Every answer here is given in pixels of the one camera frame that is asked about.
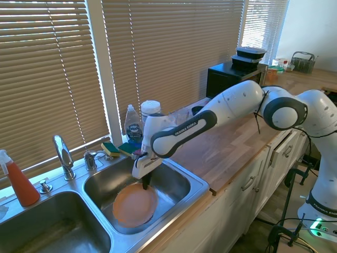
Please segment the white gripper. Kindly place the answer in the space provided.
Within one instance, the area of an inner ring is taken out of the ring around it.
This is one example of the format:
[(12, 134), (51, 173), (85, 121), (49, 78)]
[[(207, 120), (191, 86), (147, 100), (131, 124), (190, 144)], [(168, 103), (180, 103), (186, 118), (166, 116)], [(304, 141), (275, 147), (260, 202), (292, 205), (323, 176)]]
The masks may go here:
[(132, 177), (136, 179), (142, 178), (143, 189), (147, 190), (148, 185), (151, 183), (152, 171), (160, 166), (161, 163), (161, 158), (152, 158), (147, 153), (144, 153), (135, 160), (132, 169)]

